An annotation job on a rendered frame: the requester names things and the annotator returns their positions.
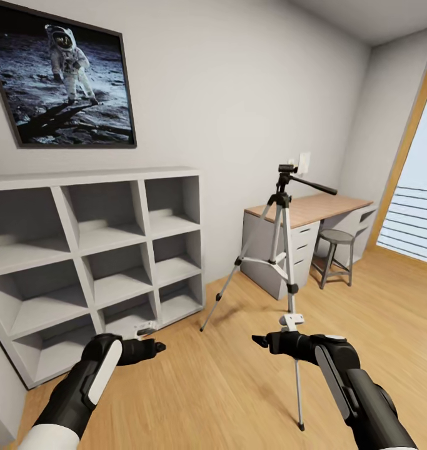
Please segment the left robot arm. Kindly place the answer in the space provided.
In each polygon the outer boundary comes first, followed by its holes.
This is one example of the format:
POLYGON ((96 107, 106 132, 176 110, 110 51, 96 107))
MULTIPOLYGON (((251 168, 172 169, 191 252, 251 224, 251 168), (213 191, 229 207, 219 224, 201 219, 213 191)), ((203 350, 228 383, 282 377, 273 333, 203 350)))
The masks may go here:
POLYGON ((154 338, 141 340, 158 330, 156 321, 147 321, 132 325, 127 341, 112 333, 93 336, 16 450, 76 450, 116 366, 152 359, 166 349, 154 338))

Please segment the camera tripod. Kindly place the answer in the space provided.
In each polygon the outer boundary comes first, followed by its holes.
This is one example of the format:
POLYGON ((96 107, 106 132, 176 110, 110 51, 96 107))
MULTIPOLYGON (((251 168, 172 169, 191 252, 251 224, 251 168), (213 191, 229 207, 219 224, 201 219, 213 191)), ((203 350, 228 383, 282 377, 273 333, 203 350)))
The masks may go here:
MULTIPOLYGON (((276 183, 276 194, 273 194, 269 201, 267 202, 266 208, 264 209, 261 217, 259 218, 257 225, 254 227, 252 234, 250 235, 245 247, 241 254, 236 258, 234 263, 234 269, 229 275, 229 279, 226 281, 223 290, 221 293, 218 293, 216 296, 216 303, 219 303, 224 290, 230 282, 231 277, 233 276, 236 268, 242 262, 249 263, 257 263, 269 265, 270 268, 273 268, 286 282, 286 287, 288 287, 288 310, 292 314, 296 314, 295 310, 295 300, 294 294, 298 293, 300 286, 294 282, 294 272, 293 272, 293 257, 292 257, 292 247, 291 247, 291 230, 290 230, 290 222, 289 222, 289 203, 291 203, 292 196, 289 196, 285 191, 285 185, 289 184, 290 181, 294 180, 297 182, 308 184, 311 187, 319 189, 320 191, 332 195, 337 195, 338 190, 330 187, 325 187, 322 184, 311 183, 304 181, 303 179, 296 178, 292 174, 298 173, 298 167, 294 167, 294 165, 288 164, 279 164, 280 177, 278 178, 278 183, 276 183), (259 229, 261 223, 263 222, 264 217, 267 215, 268 210, 272 206, 272 204, 276 202, 276 217, 274 221, 274 231, 273 231, 273 240, 271 245, 271 254, 269 260, 256 259, 251 257, 244 257, 243 255, 246 253, 249 244, 256 235, 257 230, 259 229), (279 237, 279 229, 281 224, 281 218, 283 218, 283 234, 284 234, 284 251, 276 257, 276 250, 278 245, 278 237, 279 237), (286 272, 278 265, 278 263, 286 259, 286 272)), ((300 388, 300 377, 299 377, 299 359, 296 357, 295 360, 295 368, 296 368, 296 385, 297 385, 297 394, 298 394, 298 411, 299 411, 299 428, 304 431, 304 422, 303 422, 303 413, 302 413, 302 404, 301 404, 301 388, 300 388)))

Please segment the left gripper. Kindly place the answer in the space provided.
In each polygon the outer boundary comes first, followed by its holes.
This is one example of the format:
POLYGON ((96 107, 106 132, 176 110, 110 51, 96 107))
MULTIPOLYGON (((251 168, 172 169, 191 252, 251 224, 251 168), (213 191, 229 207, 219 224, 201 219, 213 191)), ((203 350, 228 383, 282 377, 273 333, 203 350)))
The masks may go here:
POLYGON ((129 341, 133 347, 133 353, 130 360, 125 364, 125 366, 136 364, 143 360, 152 359, 156 356, 156 353, 160 353, 166 349, 166 345, 164 343, 155 342, 154 338, 145 339, 144 341, 129 341))

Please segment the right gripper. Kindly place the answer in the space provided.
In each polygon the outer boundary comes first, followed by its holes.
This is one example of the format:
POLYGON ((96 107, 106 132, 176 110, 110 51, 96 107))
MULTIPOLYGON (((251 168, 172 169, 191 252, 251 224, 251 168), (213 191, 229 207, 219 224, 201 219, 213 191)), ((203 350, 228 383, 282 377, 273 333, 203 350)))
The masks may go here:
POLYGON ((297 350, 298 340, 305 334, 299 331, 272 332, 266 336, 252 335, 252 340, 263 348, 268 348, 272 354, 287 354, 299 360, 303 360, 297 350))

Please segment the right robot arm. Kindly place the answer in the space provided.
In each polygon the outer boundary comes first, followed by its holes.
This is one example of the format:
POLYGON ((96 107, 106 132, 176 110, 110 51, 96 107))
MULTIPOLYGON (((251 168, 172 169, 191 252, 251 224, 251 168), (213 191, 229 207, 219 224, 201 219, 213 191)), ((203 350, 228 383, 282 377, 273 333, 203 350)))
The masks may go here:
POLYGON ((285 314, 280 332, 252 335, 252 340, 272 354, 287 354, 319 366, 358 450, 418 450, 388 393, 361 369, 355 348, 343 336, 297 331, 302 314, 285 314))

